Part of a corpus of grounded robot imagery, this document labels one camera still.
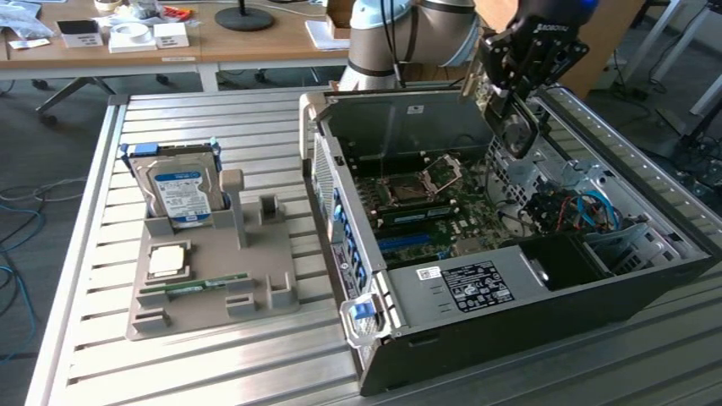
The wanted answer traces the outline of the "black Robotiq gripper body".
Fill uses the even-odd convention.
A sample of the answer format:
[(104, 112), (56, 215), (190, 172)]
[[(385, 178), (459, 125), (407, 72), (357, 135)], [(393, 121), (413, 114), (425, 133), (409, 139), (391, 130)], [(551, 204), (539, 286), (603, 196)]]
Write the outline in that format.
[(579, 40), (579, 29), (590, 21), (597, 1), (519, 1), (503, 31), (521, 32), (523, 51), (533, 40)]

